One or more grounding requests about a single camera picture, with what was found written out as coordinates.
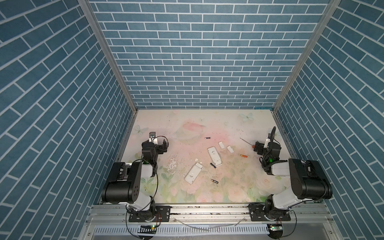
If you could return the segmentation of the orange handled screwdriver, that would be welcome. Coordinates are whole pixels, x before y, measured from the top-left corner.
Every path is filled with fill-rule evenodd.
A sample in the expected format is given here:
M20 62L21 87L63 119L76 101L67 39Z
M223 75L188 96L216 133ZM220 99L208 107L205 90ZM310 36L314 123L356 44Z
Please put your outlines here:
M245 143L249 144L253 149L255 148L255 145L249 143L248 141L244 140L243 138L240 138L242 141L244 141Z

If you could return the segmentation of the white battery cover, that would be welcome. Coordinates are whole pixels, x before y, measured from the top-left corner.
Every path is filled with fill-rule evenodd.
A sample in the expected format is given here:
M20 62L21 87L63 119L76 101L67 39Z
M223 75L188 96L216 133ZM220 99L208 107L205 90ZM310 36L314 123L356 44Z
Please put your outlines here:
M219 146L220 146L221 149L224 149L224 148L225 148L225 145L224 145L223 142L218 142L218 144L219 144Z
M230 152L230 153L234 153L234 150L231 146L227 146L227 150Z

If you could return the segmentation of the white remote control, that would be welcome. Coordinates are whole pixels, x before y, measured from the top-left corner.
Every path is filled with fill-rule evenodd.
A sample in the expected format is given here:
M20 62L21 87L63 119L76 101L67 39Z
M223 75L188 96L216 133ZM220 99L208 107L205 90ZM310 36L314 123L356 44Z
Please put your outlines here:
M223 164L222 160L220 158L220 155L219 155L219 153L215 147L208 148L208 153L209 153L209 156L212 160L212 163L215 166L221 166Z
M185 181L188 184L192 185L194 181L197 179L198 175L200 174L203 168L204 166L202 164L195 163L190 169L190 171L186 174Z

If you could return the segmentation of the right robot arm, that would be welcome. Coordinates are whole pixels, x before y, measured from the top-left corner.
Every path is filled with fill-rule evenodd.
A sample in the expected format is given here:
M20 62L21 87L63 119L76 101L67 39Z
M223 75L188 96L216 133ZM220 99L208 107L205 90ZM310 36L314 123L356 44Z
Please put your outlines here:
M291 185L279 194L267 197L264 214L276 219L287 214L291 207L310 201L330 199L332 186L317 161L280 159L281 146L271 142L254 144L254 152L261 156L260 163L267 175L289 177Z

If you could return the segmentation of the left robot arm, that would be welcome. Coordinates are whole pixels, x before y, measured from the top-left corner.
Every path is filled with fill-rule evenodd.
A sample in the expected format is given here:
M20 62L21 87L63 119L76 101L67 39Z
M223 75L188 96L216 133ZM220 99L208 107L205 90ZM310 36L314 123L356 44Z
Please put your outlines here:
M140 192L142 178L157 178L158 156L167 152L169 141L157 143L157 138L142 143L142 157L131 164L114 163L102 189L102 201L125 204L128 213L148 214L156 211L154 197Z

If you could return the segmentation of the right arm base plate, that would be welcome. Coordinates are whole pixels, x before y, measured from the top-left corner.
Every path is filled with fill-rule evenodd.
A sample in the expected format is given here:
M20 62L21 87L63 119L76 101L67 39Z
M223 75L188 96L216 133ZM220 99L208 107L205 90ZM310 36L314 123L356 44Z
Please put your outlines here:
M273 206L271 207L259 203L253 203L248 205L248 210L252 222L288 222L291 220L291 216L288 210L276 209Z

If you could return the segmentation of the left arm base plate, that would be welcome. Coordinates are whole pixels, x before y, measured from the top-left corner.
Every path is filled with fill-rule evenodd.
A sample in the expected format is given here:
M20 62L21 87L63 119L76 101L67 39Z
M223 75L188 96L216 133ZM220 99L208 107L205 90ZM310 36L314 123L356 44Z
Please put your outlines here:
M128 214L128 221L130 223L151 223L151 222L169 222L171 215L171 206L155 206L150 207L147 211L136 212Z

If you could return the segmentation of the aluminium mounting rail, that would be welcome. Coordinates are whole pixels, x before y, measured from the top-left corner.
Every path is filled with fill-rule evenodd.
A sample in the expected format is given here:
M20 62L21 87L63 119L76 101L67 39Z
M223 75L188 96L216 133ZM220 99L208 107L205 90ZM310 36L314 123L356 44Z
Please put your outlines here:
M235 223L332 223L333 218L324 203L304 203L289 209L282 217L265 215L262 204L157 204L156 216L146 217L143 222L157 223L222 224ZM87 224L117 225L138 223L139 217L130 217L123 205L94 205L86 220Z

